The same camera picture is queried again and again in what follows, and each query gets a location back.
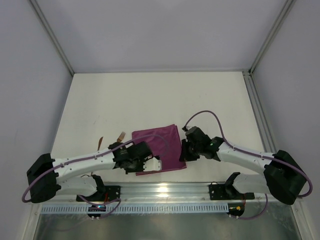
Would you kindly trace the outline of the purple cloth napkin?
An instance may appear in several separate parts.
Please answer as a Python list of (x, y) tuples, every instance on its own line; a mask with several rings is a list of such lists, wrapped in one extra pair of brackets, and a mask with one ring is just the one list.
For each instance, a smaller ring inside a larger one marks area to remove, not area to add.
[(178, 171), (187, 168), (184, 161), (180, 161), (182, 144), (175, 124), (131, 133), (135, 144), (146, 142), (152, 153), (160, 157), (160, 173)]

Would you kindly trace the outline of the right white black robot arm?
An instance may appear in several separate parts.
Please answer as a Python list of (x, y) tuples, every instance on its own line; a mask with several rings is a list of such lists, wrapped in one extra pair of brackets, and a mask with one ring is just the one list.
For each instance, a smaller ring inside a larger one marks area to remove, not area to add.
[(260, 153), (232, 146), (222, 137), (210, 138), (199, 127), (184, 127), (181, 141), (181, 162), (192, 162), (200, 157), (231, 163), (249, 169), (254, 174), (234, 172), (222, 188), (224, 196), (235, 199), (245, 194), (267, 194), (286, 205), (292, 205), (307, 182), (304, 171), (289, 153)]

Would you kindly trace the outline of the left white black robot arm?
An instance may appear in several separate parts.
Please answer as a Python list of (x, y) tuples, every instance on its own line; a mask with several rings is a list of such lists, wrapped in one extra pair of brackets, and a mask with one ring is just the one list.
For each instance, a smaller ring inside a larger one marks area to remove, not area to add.
[(158, 172), (162, 161), (144, 141), (114, 142), (103, 150), (70, 158), (52, 158), (46, 153), (26, 172), (28, 188), (22, 201), (33, 204), (67, 199), (102, 202), (107, 188), (95, 172), (116, 169), (126, 174)]

